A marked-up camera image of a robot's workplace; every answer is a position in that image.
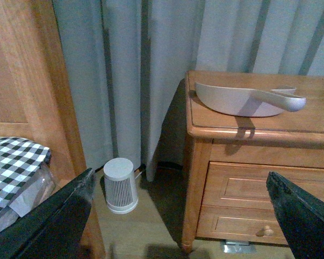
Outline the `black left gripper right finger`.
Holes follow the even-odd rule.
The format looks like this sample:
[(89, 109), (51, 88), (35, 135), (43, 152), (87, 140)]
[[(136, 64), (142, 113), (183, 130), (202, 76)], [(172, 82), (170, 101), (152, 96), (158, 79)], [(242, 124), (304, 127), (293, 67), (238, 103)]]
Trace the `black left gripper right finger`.
[(277, 172), (269, 172), (266, 187), (294, 257), (324, 258), (324, 202)]

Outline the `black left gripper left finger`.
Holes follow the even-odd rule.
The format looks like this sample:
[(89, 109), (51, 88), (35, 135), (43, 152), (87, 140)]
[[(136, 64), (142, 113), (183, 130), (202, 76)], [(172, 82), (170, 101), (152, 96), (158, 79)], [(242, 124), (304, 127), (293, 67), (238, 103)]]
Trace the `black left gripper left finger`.
[(77, 258), (94, 188), (88, 168), (1, 231), (0, 258)]

